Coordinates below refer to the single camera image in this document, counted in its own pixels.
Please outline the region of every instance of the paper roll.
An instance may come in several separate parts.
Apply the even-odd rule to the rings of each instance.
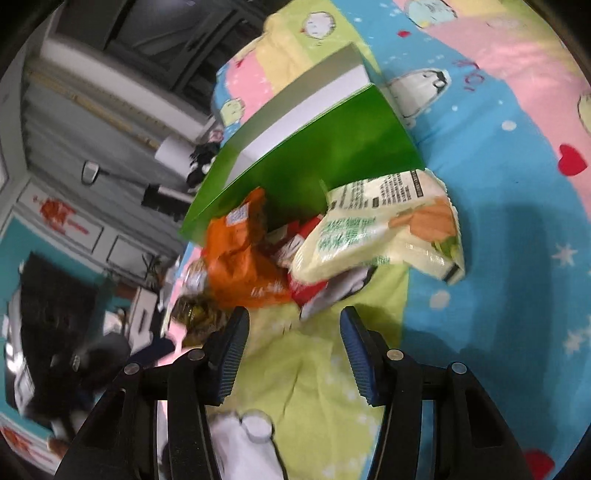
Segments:
[[[156,151],[155,158],[162,165],[186,179],[191,170],[191,154],[195,145],[174,135],[169,135]]]

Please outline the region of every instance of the green box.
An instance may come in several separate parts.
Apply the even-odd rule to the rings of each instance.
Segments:
[[[424,168],[379,76],[351,44],[283,89],[223,146],[181,233],[203,245],[213,218],[254,188],[267,193],[269,230],[326,211],[326,191]]]

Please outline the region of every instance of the colorful bedding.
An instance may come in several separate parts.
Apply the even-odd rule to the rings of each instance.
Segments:
[[[349,42],[447,184],[467,276],[447,287],[381,267],[344,304],[420,362],[469,365],[521,447],[556,473],[591,422],[591,87],[521,0],[294,0],[218,73],[225,139]],[[367,473],[381,410],[356,393],[341,307],[302,325],[289,307],[255,315],[223,407],[273,419],[291,480]]]

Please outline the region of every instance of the orange package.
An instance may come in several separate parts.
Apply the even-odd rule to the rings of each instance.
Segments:
[[[207,278],[221,309],[291,300],[286,272],[259,250],[266,234],[264,205],[265,190],[256,188],[238,208],[207,227]]]

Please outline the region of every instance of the silver bolt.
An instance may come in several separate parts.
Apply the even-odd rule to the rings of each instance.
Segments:
[[[463,363],[454,362],[452,363],[452,370],[458,375],[463,375],[468,371],[468,368]]]
[[[138,364],[125,365],[125,368],[123,369],[123,371],[125,372],[125,375],[135,375],[137,372],[139,372],[139,365]]]
[[[390,360],[402,360],[404,358],[404,353],[402,353],[400,350],[396,350],[395,348],[388,350],[388,352],[386,353],[386,356],[390,359]]]
[[[189,360],[202,360],[205,356],[205,352],[200,348],[194,348],[189,352]]]

